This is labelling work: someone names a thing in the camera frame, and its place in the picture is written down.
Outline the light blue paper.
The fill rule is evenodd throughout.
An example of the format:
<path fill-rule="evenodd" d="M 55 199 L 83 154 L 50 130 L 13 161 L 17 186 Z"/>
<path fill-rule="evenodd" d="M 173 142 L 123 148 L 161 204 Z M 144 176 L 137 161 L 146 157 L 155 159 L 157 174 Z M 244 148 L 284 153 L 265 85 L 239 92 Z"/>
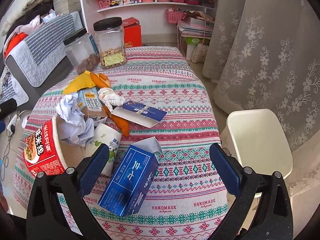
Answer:
<path fill-rule="evenodd" d="M 65 95 L 56 106 L 59 116 L 57 134 L 61 141 L 73 146 L 85 147 L 94 137 L 94 122 L 85 120 L 78 106 L 78 93 Z"/>

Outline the grey sofa with quilt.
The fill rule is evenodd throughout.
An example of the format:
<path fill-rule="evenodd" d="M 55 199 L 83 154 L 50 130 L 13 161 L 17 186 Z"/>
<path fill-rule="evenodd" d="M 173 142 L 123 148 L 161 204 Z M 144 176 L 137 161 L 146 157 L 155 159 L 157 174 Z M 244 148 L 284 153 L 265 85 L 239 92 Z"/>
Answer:
<path fill-rule="evenodd" d="M 4 57 L 9 77 L 1 89 L 1 103 L 14 99 L 31 109 L 50 88 L 74 69 L 66 56 L 64 39 L 82 28 L 78 12 L 44 23 Z"/>

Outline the stack of papers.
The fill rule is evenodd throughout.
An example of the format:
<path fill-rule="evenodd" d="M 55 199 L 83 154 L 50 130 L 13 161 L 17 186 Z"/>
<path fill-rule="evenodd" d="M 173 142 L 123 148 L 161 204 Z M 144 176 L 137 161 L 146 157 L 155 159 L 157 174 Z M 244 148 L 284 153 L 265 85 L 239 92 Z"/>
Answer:
<path fill-rule="evenodd" d="M 202 19 L 186 18 L 177 25 L 180 34 L 186 37 L 211 38 L 214 24 Z"/>

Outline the white pink shelf unit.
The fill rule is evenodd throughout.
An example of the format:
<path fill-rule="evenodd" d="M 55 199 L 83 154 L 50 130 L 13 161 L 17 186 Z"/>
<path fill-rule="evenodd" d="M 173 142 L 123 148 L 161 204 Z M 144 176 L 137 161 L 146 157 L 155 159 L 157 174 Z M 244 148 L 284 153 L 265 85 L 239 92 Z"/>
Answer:
<path fill-rule="evenodd" d="M 205 0 L 217 3 L 217 0 Z M 93 24 L 109 17 L 127 19 L 134 17 L 140 22 L 143 44 L 170 44 L 177 41 L 177 29 L 167 21 L 168 9 L 201 10 L 215 16 L 216 7 L 178 3 L 172 0 L 143 0 L 140 3 L 123 3 L 115 7 L 101 9 L 98 0 L 80 0 L 84 25 L 90 33 L 94 33 Z"/>

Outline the white floral paper cup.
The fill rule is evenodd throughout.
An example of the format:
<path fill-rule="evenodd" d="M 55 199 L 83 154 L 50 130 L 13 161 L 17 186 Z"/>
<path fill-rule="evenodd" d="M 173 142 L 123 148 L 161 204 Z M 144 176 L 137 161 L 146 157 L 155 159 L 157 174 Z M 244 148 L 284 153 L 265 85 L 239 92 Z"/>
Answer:
<path fill-rule="evenodd" d="M 118 131 L 105 124 L 99 124 L 94 130 L 93 139 L 85 146 L 84 156 L 90 157 L 101 144 L 105 144 L 110 153 L 102 174 L 111 177 L 120 140 L 121 134 Z"/>

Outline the patterned handmade tablecloth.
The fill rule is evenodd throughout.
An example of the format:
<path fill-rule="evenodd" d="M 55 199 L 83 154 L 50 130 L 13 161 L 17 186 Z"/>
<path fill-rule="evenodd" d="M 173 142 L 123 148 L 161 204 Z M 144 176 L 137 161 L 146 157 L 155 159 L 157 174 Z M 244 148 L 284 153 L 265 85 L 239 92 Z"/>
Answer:
<path fill-rule="evenodd" d="M 227 213 L 226 188 L 209 157 L 220 138 L 208 92 L 175 47 L 135 47 L 126 55 L 126 64 L 95 72 L 126 100 L 163 110 L 165 117 L 152 128 L 130 124 L 116 161 L 133 142 L 155 137 L 159 168 L 135 215 L 118 217 L 98 205 L 107 176 L 84 200 L 112 239 L 207 239 Z"/>

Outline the pink basket lower shelf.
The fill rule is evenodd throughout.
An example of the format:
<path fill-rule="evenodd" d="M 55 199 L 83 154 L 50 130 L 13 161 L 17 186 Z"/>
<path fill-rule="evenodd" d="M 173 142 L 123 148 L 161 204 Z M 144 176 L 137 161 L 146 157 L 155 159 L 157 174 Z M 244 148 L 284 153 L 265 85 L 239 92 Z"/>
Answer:
<path fill-rule="evenodd" d="M 181 20 L 185 18 L 187 15 L 184 11 L 177 11 L 177 10 L 166 10 L 167 14 L 167 22 L 172 24 L 178 24 Z"/>

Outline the white lace curtain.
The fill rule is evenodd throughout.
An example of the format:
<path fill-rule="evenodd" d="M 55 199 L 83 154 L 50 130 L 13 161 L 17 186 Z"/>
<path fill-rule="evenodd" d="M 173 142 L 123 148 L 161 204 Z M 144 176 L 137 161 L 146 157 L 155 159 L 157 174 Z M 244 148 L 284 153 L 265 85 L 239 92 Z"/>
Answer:
<path fill-rule="evenodd" d="M 308 0 L 218 0 L 203 74 L 226 113 L 274 112 L 293 155 L 292 197 L 319 185 L 319 18 Z"/>

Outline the red cardboard box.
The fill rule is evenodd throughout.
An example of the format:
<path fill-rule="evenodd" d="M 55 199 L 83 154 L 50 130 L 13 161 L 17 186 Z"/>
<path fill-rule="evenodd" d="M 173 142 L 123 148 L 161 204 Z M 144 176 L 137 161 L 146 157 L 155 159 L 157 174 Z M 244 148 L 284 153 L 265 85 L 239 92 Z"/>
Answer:
<path fill-rule="evenodd" d="M 125 48 L 141 47 L 142 34 L 138 19 L 131 17 L 123 20 Z"/>

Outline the red instant noodle cup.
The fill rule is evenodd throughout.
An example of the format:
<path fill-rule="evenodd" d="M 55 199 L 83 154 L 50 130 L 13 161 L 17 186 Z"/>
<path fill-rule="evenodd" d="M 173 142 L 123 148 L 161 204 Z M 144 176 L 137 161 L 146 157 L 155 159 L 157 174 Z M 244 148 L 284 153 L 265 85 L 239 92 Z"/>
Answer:
<path fill-rule="evenodd" d="M 25 139 L 23 157 L 27 169 L 33 176 L 37 176 L 39 172 L 57 175 L 66 170 L 67 164 L 57 132 L 57 115 Z"/>

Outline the pile of clothes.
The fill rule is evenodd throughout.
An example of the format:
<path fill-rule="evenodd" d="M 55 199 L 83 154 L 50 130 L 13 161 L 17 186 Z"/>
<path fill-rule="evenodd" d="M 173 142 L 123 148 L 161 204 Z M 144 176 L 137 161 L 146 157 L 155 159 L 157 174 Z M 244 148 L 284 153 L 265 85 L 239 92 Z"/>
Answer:
<path fill-rule="evenodd" d="M 15 31 L 20 25 L 28 25 L 37 16 L 44 15 L 52 9 L 53 0 L 26 0 L 25 3 L 15 12 L 8 14 L 1 20 L 1 37 L 4 37 L 4 43 L 1 45 L 3 57 L 7 51 L 8 44 L 12 37 L 22 31 Z"/>

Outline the crumpled white tissue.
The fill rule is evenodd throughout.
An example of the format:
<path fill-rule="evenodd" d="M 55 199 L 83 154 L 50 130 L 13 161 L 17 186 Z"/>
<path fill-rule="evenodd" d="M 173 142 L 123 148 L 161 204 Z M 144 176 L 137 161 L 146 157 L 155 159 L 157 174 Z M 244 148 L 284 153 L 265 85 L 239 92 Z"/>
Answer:
<path fill-rule="evenodd" d="M 99 89 L 100 101 L 112 112 L 114 107 L 121 107 L 125 103 L 125 98 L 119 96 L 112 88 L 104 87 Z"/>

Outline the yellow paper wrapper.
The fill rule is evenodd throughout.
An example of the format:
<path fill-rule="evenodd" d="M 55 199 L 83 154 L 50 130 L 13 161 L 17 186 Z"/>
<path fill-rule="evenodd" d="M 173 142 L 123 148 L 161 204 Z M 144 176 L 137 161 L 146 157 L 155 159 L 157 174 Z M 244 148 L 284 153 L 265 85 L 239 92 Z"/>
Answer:
<path fill-rule="evenodd" d="M 91 72 L 86 70 L 70 82 L 63 91 L 63 95 L 76 93 L 79 90 L 93 87 L 95 87 L 95 83 L 91 79 Z"/>

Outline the white trash bin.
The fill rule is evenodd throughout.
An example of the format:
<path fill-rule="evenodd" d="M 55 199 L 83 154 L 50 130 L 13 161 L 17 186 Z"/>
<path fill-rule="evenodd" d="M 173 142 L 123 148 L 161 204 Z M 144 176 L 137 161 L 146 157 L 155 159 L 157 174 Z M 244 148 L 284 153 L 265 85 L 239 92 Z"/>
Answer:
<path fill-rule="evenodd" d="M 220 133 L 227 156 L 256 173 L 280 172 L 286 179 L 293 169 L 293 157 L 286 135 L 276 115 L 269 109 L 234 111 Z"/>

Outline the orange peel strip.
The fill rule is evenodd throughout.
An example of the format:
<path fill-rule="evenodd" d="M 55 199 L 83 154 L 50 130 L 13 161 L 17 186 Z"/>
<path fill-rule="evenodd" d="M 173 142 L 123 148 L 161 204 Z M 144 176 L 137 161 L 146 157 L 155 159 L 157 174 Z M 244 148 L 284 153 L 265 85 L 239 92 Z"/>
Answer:
<path fill-rule="evenodd" d="M 129 137 L 130 136 L 129 122 L 123 118 L 120 118 L 118 116 L 111 114 L 111 112 L 108 110 L 108 108 L 105 105 L 103 105 L 103 108 L 104 108 L 107 116 L 109 118 L 111 118 L 113 120 L 113 122 L 115 123 L 115 125 L 121 130 L 122 134 L 125 137 Z"/>

